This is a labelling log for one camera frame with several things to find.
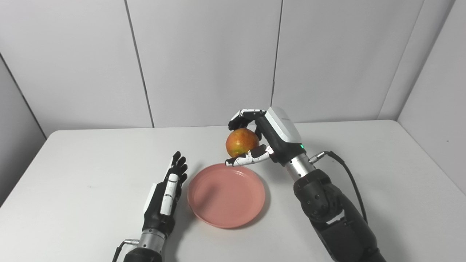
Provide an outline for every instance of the apple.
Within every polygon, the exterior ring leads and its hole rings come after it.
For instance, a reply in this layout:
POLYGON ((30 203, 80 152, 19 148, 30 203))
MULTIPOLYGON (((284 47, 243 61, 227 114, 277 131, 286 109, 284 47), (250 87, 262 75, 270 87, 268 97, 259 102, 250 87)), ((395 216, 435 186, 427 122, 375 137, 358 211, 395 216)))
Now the apple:
POLYGON ((239 128, 230 133, 226 139, 226 151, 234 158, 239 154, 259 146, 256 134, 247 128, 239 128))

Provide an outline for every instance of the robotic hand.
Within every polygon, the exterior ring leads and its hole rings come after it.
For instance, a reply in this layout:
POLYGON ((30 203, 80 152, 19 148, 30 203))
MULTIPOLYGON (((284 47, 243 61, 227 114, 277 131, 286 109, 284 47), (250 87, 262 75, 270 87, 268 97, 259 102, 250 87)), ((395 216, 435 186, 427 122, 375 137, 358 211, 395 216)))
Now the robotic hand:
POLYGON ((161 250, 175 227, 173 214, 186 181, 186 158, 176 152, 170 160, 165 179, 153 184, 144 208, 144 225, 140 240, 127 239, 117 248, 113 262, 124 244, 137 245, 128 252, 124 262, 162 262, 161 250))
POLYGON ((244 128, 252 121, 257 126, 255 133, 259 140, 263 135, 269 146, 259 145, 247 153, 227 159, 225 164, 248 165, 268 158, 280 163, 295 181, 295 196, 334 261, 385 262, 377 248, 375 235, 366 222, 356 183, 343 160, 331 151, 309 158, 295 125, 278 107, 270 107, 267 111, 242 109, 230 120, 228 129, 244 128), (350 175, 364 218, 340 189, 331 183, 330 177, 314 167, 313 164, 326 154, 342 164, 350 175))

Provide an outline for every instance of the robotic finger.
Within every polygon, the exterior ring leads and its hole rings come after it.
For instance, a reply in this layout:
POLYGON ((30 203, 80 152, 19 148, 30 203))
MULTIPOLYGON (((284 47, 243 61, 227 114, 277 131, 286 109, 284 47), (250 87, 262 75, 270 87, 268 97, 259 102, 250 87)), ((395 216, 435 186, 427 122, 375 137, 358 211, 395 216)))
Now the robotic finger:
POLYGON ((270 158, 274 151, 270 146, 259 145, 247 153, 238 155, 237 157, 225 160, 227 166, 249 165, 253 163, 262 162, 270 158))

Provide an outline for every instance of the black robotic finger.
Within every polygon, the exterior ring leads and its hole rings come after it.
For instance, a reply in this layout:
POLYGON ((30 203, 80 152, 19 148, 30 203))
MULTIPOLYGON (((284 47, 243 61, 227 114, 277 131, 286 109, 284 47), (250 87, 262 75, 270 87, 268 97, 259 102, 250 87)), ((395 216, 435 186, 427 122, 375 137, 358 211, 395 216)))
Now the black robotic finger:
POLYGON ((260 132, 259 128, 256 127, 256 131, 254 131, 254 134, 256 134, 257 138, 259 139, 259 141, 262 140, 262 133, 260 132))
POLYGON ((186 163, 186 158, 181 157, 178 162, 176 163, 177 166, 182 166, 184 163, 186 163))
POLYGON ((179 183, 183 184, 187 178, 188 178, 188 175, 186 173, 182 174, 181 177, 179 178, 179 183))
POLYGON ((239 128, 246 128, 250 122, 252 122, 252 120, 237 116, 235 119, 230 120, 228 129, 233 131, 239 128))
POLYGON ((182 165, 182 166, 179 168, 179 175, 181 175, 181 174, 183 174, 184 172, 186 172, 186 170, 188 170, 188 165, 187 165, 187 164, 182 165))
POLYGON ((178 161, 180 157, 181 157, 180 151, 176 151, 176 153, 173 155, 171 159, 171 165, 176 165, 176 162, 178 161))

